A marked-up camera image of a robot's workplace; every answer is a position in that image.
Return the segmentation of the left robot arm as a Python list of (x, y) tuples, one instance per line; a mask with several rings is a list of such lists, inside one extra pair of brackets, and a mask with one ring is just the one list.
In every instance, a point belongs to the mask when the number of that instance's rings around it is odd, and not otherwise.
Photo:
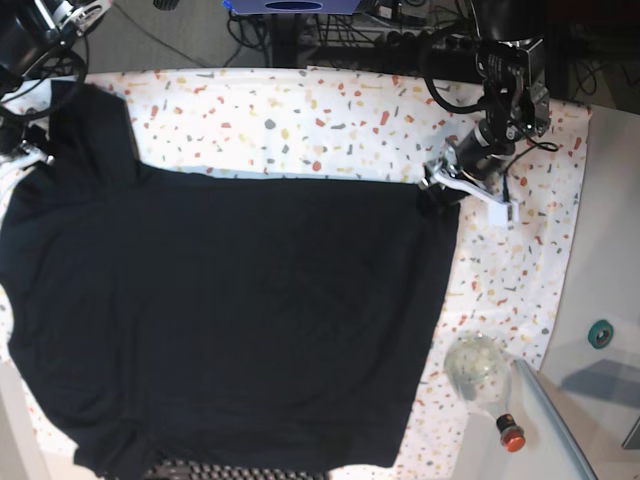
[[(544, 12), (533, 1), (469, 1), (469, 16), (428, 34), (419, 69), (431, 98), (454, 115), (484, 117), (459, 142), (447, 141), (442, 153), (427, 161), (420, 183), (422, 201), (445, 209), (467, 197), (482, 201), (490, 223), (507, 226), (518, 219), (518, 204), (506, 185), (521, 158), (516, 146), (557, 151), (542, 141), (550, 120), (545, 85)], [(483, 94), (472, 105), (455, 105), (437, 90), (431, 74), (434, 47), (456, 35), (472, 40)]]

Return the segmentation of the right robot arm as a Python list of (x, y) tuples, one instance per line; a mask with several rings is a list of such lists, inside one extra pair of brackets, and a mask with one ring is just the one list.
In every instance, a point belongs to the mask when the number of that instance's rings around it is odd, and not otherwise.
[[(68, 105), (88, 74), (89, 57), (73, 50), (86, 40), (111, 1), (3, 1), (1, 3), (1, 155), (11, 157), (33, 148), (44, 149), (44, 131), (33, 123)], [(47, 108), (15, 113), (6, 105), (53, 74), (76, 76), (60, 99)]]

